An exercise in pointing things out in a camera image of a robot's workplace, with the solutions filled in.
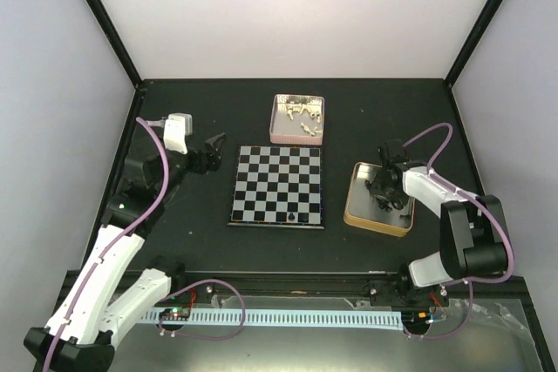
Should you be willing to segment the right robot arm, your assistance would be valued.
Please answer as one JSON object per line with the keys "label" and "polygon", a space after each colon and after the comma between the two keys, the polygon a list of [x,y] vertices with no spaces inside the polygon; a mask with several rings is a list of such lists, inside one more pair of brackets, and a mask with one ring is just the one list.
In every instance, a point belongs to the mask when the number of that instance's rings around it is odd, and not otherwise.
{"label": "right robot arm", "polygon": [[399,269],[396,292],[403,303],[418,304],[436,286],[507,280],[514,254],[498,198],[452,184],[410,159],[399,140],[385,142],[378,154],[381,166],[366,187],[380,210],[402,213],[415,200],[439,219],[439,250]]}

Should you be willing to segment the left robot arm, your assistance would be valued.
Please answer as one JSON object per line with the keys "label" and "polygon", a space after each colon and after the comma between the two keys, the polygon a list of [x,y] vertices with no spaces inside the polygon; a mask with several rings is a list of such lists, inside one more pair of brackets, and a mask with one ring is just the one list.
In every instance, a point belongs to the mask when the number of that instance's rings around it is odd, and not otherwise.
{"label": "left robot arm", "polygon": [[31,328],[24,338],[45,371],[108,370],[123,337],[151,306],[186,294],[184,265],[158,256],[119,298],[113,296],[164,213],[167,194],[188,173],[217,171],[226,138],[218,134],[203,149],[186,153],[168,151],[155,135],[130,146],[87,262],[47,324]]}

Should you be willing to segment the black and grey chessboard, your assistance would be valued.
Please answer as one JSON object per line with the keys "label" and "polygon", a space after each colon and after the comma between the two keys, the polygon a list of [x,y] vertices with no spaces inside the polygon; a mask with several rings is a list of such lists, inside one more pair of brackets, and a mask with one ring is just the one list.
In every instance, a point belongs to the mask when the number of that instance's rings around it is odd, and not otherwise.
{"label": "black and grey chessboard", "polygon": [[[228,224],[324,229],[322,163],[319,147],[241,145]],[[307,222],[301,213],[309,215]]]}

